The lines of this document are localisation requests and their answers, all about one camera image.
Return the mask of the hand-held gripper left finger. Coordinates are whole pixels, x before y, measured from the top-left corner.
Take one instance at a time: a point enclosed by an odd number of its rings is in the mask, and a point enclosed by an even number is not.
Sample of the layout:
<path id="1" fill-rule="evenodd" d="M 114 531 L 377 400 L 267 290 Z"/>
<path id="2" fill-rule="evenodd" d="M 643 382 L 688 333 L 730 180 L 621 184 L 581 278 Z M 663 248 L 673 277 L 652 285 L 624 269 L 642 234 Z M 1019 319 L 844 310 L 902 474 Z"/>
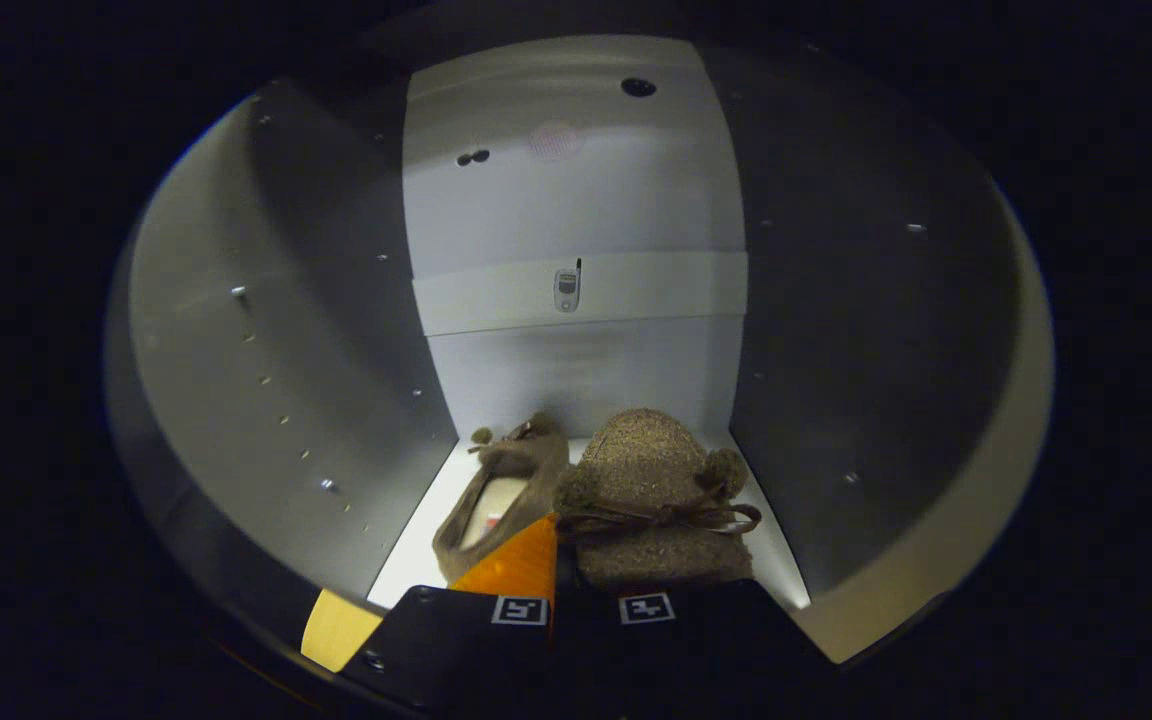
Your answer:
<path id="1" fill-rule="evenodd" d="M 548 511 L 450 588 L 408 589 L 339 674 L 426 717 L 465 717 L 472 706 L 503 714 L 539 683 L 556 578 L 556 515 Z"/>

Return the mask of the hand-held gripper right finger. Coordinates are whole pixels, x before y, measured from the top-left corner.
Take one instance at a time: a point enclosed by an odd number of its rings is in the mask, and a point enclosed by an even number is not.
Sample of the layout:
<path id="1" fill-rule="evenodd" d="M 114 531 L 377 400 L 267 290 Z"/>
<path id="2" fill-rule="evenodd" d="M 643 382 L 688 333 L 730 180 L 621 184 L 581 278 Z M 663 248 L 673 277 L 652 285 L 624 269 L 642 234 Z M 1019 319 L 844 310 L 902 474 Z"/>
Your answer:
<path id="1" fill-rule="evenodd" d="M 753 579 L 558 598 L 554 719 L 810 719 L 838 667 Z"/>

